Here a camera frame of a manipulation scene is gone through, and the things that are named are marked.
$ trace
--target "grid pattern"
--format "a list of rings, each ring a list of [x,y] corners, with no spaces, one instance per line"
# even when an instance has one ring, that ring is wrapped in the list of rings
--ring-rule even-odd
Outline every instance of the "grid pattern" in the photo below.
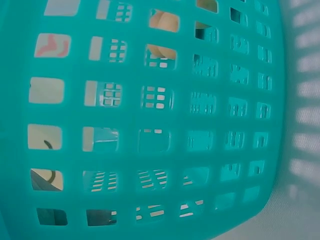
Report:
[[[49,200],[46,203],[42,201],[46,197],[45,193],[42,193],[42,197],[34,193],[30,196],[39,207],[64,210],[68,218],[65,229],[76,235],[81,233],[82,237],[89,238],[90,234],[86,231],[88,226],[80,209],[94,209],[93,206],[96,205],[98,209],[116,210],[116,225],[127,231],[106,231],[110,238],[121,239],[137,233],[137,216],[142,215],[137,214],[136,218],[132,216],[135,215],[138,204],[147,208],[155,206],[156,209],[152,211],[156,212],[156,218],[151,216],[151,221],[146,217],[145,222],[158,224],[159,228],[155,226],[152,229],[161,229],[158,234],[162,237],[173,234],[191,239],[189,229],[197,229],[199,238],[213,238],[239,223],[233,219],[245,221],[256,214],[263,206],[262,203],[267,201],[272,188],[282,131],[282,126],[276,126],[276,123],[283,120],[284,104],[284,78],[278,69],[283,65],[281,51],[277,57],[278,47],[282,43],[282,34],[278,28],[278,6],[275,0],[226,0],[219,2],[218,13],[210,13],[194,6],[193,1],[153,0],[145,6],[140,6],[137,0],[128,2],[130,4],[110,1],[109,9],[134,9],[132,12],[135,14],[129,14],[130,17],[124,12],[116,13],[112,19],[107,17],[94,20],[91,17],[97,11],[97,5],[91,1],[81,1],[75,15],[77,21],[89,19],[90,23],[96,23],[96,26],[89,25],[86,28],[82,25],[81,28],[75,27],[73,30],[71,26],[76,24],[77,21],[73,21],[76,18],[64,18],[64,29],[69,26],[71,36],[68,57],[64,58],[64,61],[54,58],[34,58],[32,61],[33,67],[30,71],[33,71],[34,75],[53,77],[61,74],[59,78],[63,79],[63,76],[70,73],[70,77],[63,79],[67,90],[63,106],[50,108],[43,104],[32,107],[30,104],[28,118],[30,124],[55,125],[62,129],[61,150],[30,149],[28,154],[32,168],[40,166],[42,169],[61,169],[66,176],[64,195],[56,196],[54,201]],[[180,16],[181,24],[186,27],[175,34],[153,32],[147,24],[141,24],[152,8],[171,10]],[[44,16],[43,19],[41,30],[59,30],[53,24],[54,16]],[[192,21],[215,22],[217,41],[197,39],[192,29]],[[257,21],[264,22],[264,25],[258,25]],[[145,33],[144,38],[139,36],[138,30]],[[88,49],[92,36],[110,35],[114,35],[113,39],[122,39],[127,43],[128,52],[124,64],[110,63],[109,56],[101,56],[99,61],[90,61],[88,53],[81,52]],[[166,67],[158,65],[162,61],[158,59],[154,61],[157,62],[155,66],[146,64],[149,66],[146,67],[143,63],[148,63],[149,60],[146,59],[150,57],[150,53],[146,53],[145,47],[152,44],[152,41],[159,41],[155,39],[157,36],[163,40],[163,46],[177,51],[178,58],[175,61],[166,60]],[[192,64],[190,60],[194,59],[195,55],[207,56],[210,60]],[[217,65],[213,64],[211,59],[215,59]],[[61,72],[54,74],[46,67],[50,63],[60,66]],[[65,64],[74,65],[73,71],[70,72],[70,69],[64,67]],[[195,66],[198,69],[203,68],[204,74],[194,74],[199,72],[195,71]],[[208,81],[208,76],[214,76],[216,80]],[[108,101],[107,105],[116,107],[83,105],[83,96],[75,86],[84,89],[85,82],[92,79],[99,83],[117,82],[113,87],[107,86],[103,95],[103,101]],[[116,103],[119,85],[122,98],[121,102]],[[163,89],[165,92],[172,91],[172,97],[161,94]],[[43,116],[37,114],[39,109],[43,111]],[[108,155],[83,152],[83,126],[117,129],[117,150]],[[161,135],[172,132],[166,135],[168,149],[158,153],[140,154],[140,129],[162,130]],[[153,141],[144,143],[144,147],[164,140]],[[117,175],[116,190],[110,193],[109,197],[94,195],[98,194],[97,192],[85,195],[83,187],[74,186],[74,183],[80,185],[83,182],[83,171],[93,169],[99,170],[94,181],[97,176],[107,175],[106,173]],[[158,181],[156,172],[139,172],[141,169],[166,169],[168,175],[165,188],[155,187]],[[186,169],[193,170],[196,180],[184,175]],[[136,186],[142,184],[141,177],[138,181],[135,180],[137,173],[139,176],[148,175],[152,190],[136,190]],[[194,181],[202,184],[186,187]],[[185,214],[190,220],[181,222],[181,215]],[[219,224],[214,227],[211,222],[218,220]],[[183,227],[174,227],[177,222]],[[206,229],[208,225],[211,226],[211,232]]]

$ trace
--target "rectangular hole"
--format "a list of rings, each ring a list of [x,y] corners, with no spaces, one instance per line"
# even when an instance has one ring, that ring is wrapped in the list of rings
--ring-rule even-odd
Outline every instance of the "rectangular hole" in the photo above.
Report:
[[[180,218],[186,218],[190,216],[197,216],[202,214],[204,210],[204,201],[203,200],[197,200],[197,201],[188,201],[186,203],[181,204],[180,206]]]
[[[230,81],[236,84],[249,84],[249,70],[235,64],[231,64]]]
[[[208,182],[209,168],[208,167],[187,168],[184,170],[183,176],[187,177],[186,179],[183,179],[183,186],[202,187],[206,185]]]
[[[204,92],[192,92],[190,113],[201,115],[213,115],[216,112],[217,99],[213,94]]]
[[[136,208],[136,222],[139,224],[161,221],[165,216],[163,205],[147,205]]]
[[[63,210],[49,209],[49,208],[37,208],[37,217],[40,225],[47,226],[67,226],[68,219],[67,214]]]
[[[58,126],[29,124],[27,132],[29,149],[59,150],[62,147],[62,130]]]
[[[136,186],[137,191],[154,191],[166,188],[168,172],[161,170],[139,170],[137,172]]]
[[[263,24],[260,21],[256,21],[256,31],[258,34],[266,37],[266,38],[271,38],[271,30],[270,27]]]
[[[263,46],[258,46],[258,59],[271,64],[272,63],[272,53],[270,50],[268,50],[267,48],[263,47]]]
[[[266,16],[269,15],[269,8],[266,5],[264,5],[258,0],[254,1],[254,5],[255,5],[255,10],[257,10],[259,13],[264,14]]]
[[[207,78],[218,76],[218,62],[210,57],[195,54],[192,73]]]
[[[254,177],[264,172],[265,161],[252,161],[249,166],[249,177]]]
[[[116,82],[86,81],[84,105],[117,108],[122,101],[122,85]]]
[[[60,104],[64,100],[65,82],[50,77],[32,77],[30,80],[29,103]]]
[[[47,0],[44,16],[73,17],[78,13],[81,0]]]
[[[84,152],[113,153],[118,149],[119,132],[109,127],[83,128],[82,149]]]
[[[219,41],[219,31],[216,27],[212,27],[208,24],[196,21],[195,22],[195,30],[194,30],[195,38],[204,40],[210,43],[217,44]]]
[[[65,58],[69,55],[71,37],[65,34],[40,33],[36,41],[35,58]]]
[[[100,0],[96,19],[128,23],[132,16],[132,5],[113,0]]]
[[[257,119],[269,119],[271,117],[271,106],[266,103],[258,102],[256,106]]]
[[[145,131],[141,129],[138,134],[138,151],[142,154],[166,152],[171,144],[170,137],[171,134],[167,130]]]
[[[255,149],[265,148],[268,146],[269,134],[267,132],[255,132],[253,139],[253,147]]]
[[[231,37],[231,50],[241,54],[249,54],[249,42],[244,37],[232,34]]]
[[[115,225],[117,212],[115,210],[90,209],[86,211],[86,220],[89,227]]]
[[[123,63],[126,60],[127,42],[111,39],[109,42],[109,63]]]
[[[259,186],[247,188],[244,191],[244,195],[243,195],[243,200],[242,201],[244,203],[253,202],[253,201],[257,200],[257,198],[259,196],[259,193],[260,193],[260,187]]]
[[[64,189],[64,178],[58,170],[32,168],[30,177],[35,191],[59,192]]]
[[[219,11],[219,5],[216,0],[197,0],[196,6],[212,13],[218,13]]]
[[[214,209],[223,211],[232,208],[235,205],[236,193],[230,192],[216,196]]]
[[[143,86],[141,107],[143,109],[168,110],[172,108],[173,92],[164,87]]]
[[[244,27],[248,26],[248,17],[246,14],[234,9],[234,8],[230,8],[230,19],[235,22],[238,23]]]
[[[187,141],[188,152],[211,151],[214,147],[214,133],[190,130],[187,132]]]
[[[173,70],[176,67],[177,51],[165,46],[148,43],[145,51],[144,65],[147,67],[158,67],[160,63],[166,63],[165,69]]]
[[[221,177],[220,180],[222,182],[236,180],[240,176],[241,164],[226,164],[221,169]]]
[[[247,115],[248,102],[244,99],[229,97],[229,116],[245,117]]]
[[[117,191],[118,175],[115,172],[83,171],[86,192],[113,193]]]
[[[258,73],[258,88],[263,90],[272,90],[272,77],[264,74]]]
[[[228,131],[225,138],[225,149],[242,149],[245,144],[245,133],[237,131]]]

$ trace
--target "slotted opening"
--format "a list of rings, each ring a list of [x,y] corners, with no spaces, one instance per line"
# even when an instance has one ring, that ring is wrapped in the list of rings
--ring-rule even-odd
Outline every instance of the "slotted opening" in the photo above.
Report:
[[[163,205],[147,205],[136,208],[136,222],[138,224],[159,222],[165,216]]]
[[[195,54],[193,62],[193,74],[208,78],[216,78],[218,76],[218,62],[216,60]]]
[[[264,74],[264,73],[258,73],[258,88],[263,90],[272,90],[272,77]]]
[[[122,89],[116,82],[86,81],[84,105],[117,108],[121,105]]]
[[[230,19],[235,22],[238,23],[244,27],[248,26],[248,17],[246,14],[234,9],[234,8],[230,8]]]
[[[244,37],[232,34],[231,40],[231,50],[242,54],[249,54],[249,42]]]
[[[254,1],[255,9],[266,16],[269,15],[269,8],[258,0]]]
[[[263,47],[263,46],[258,46],[258,59],[271,64],[272,63],[272,53],[270,50],[268,50],[267,48]]]
[[[86,221],[89,227],[115,225],[117,212],[115,210],[90,209],[86,211]]]
[[[228,131],[225,138],[225,149],[235,150],[242,149],[245,143],[245,133]]]
[[[180,218],[200,215],[204,210],[204,201],[188,201],[180,206]]]
[[[263,173],[265,167],[265,161],[252,161],[249,167],[249,177],[258,176]]]
[[[258,34],[260,34],[266,38],[269,38],[269,39],[271,38],[270,27],[260,21],[256,21],[256,31]]]
[[[32,77],[29,88],[29,103],[60,104],[64,100],[65,82],[50,77]]]
[[[141,107],[145,110],[169,110],[173,107],[173,92],[160,86],[143,86]]]
[[[192,167],[183,171],[183,186],[201,187],[208,182],[209,168],[208,167]]]
[[[256,117],[258,119],[269,119],[271,117],[271,106],[269,104],[258,102]]]
[[[60,209],[37,208],[37,217],[40,225],[67,226],[68,219],[65,211]]]
[[[196,21],[194,29],[195,38],[210,43],[217,44],[219,41],[219,31],[216,27],[203,22]]]
[[[137,172],[137,190],[153,191],[166,188],[168,172],[163,169],[139,170]]]
[[[235,64],[231,64],[230,67],[230,81],[236,84],[248,85],[249,70]]]
[[[35,58],[65,58],[69,55],[71,37],[65,34],[40,33],[36,41]]]
[[[83,186],[86,192],[113,193],[117,191],[118,175],[115,172],[83,171]]]
[[[210,151],[214,146],[212,131],[188,131],[187,150],[189,152]]]
[[[248,102],[240,98],[229,98],[230,117],[244,117],[247,115]]]
[[[214,115],[216,112],[217,98],[211,93],[192,92],[190,113],[201,115]]]
[[[241,173],[241,164],[240,163],[226,164],[221,169],[220,180],[222,182],[236,180],[239,178],[240,173]]]
[[[269,134],[267,132],[255,132],[253,147],[256,149],[267,147],[268,137],[269,137]]]

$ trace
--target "plastic laundry basket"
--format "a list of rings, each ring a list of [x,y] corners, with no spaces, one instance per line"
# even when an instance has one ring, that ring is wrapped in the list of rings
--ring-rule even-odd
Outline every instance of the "plastic laundry basket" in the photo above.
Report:
[[[61,13],[66,2],[7,0],[0,11],[0,230],[204,240],[256,215],[284,121],[278,1],[220,0],[214,13],[195,0],[74,0]],[[155,9],[179,16],[177,33],[148,26]],[[53,149],[40,146],[47,138]],[[31,169],[59,171],[61,190],[34,190]],[[42,224],[43,209],[66,224]],[[112,224],[89,225],[91,210],[111,211]]]

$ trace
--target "black wire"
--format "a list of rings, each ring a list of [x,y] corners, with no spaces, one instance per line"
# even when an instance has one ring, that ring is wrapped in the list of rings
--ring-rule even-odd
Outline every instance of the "black wire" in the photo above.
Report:
[[[49,149],[53,149],[53,147],[52,147],[52,145],[51,145],[50,142],[48,142],[47,140],[44,140],[43,142],[45,143],[45,145],[47,145],[47,147],[48,147]],[[50,183],[50,184],[52,184],[53,181],[55,180],[55,178],[56,178],[56,171],[51,170],[51,177],[50,177],[49,180],[47,180],[47,182]]]

